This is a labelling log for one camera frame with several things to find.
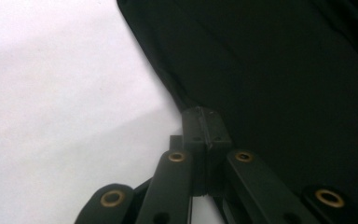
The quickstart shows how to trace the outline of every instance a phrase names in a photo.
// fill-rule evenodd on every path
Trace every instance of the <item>brass grommet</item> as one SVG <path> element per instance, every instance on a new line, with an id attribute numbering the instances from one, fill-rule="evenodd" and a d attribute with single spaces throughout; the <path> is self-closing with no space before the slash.
<path id="1" fill-rule="evenodd" d="M 168 159 L 170 159 L 170 161 L 184 161 L 185 154 L 182 152 L 173 152 L 170 154 L 170 156 L 168 156 Z"/>
<path id="2" fill-rule="evenodd" d="M 112 195 L 117 195 L 117 199 L 115 200 L 109 200 L 109 196 Z M 115 207 L 118 206 L 119 204 L 121 204 L 125 199 L 125 194 L 123 191 L 118 190 L 118 189 L 113 189 L 110 190 L 108 192 L 106 192 L 102 197 L 101 197 L 101 205 L 104 207 Z"/>
<path id="3" fill-rule="evenodd" d="M 319 201 L 321 201 L 321 203 L 324 203 L 330 207 L 340 208 L 345 205 L 345 202 L 341 198 L 341 196 L 328 189 L 318 189 L 315 192 L 315 196 Z"/>
<path id="4" fill-rule="evenodd" d="M 253 160 L 253 155 L 249 152 L 241 151 L 235 155 L 237 161 L 250 162 Z"/>

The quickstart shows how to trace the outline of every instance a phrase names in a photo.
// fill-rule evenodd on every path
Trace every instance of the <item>gray surface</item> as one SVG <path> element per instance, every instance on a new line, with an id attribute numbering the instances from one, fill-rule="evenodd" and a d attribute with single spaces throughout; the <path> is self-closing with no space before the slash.
<path id="1" fill-rule="evenodd" d="M 0 0 L 0 223 L 73 223 L 150 177 L 180 115 L 115 1 Z M 193 223 L 220 223 L 196 199 Z"/>

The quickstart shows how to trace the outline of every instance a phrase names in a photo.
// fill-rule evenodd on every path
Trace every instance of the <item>black fabric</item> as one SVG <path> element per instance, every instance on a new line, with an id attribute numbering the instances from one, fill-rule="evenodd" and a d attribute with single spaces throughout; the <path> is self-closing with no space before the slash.
<path id="1" fill-rule="evenodd" d="M 180 110 L 222 114 L 294 192 L 358 202 L 358 3 L 118 1 Z"/>

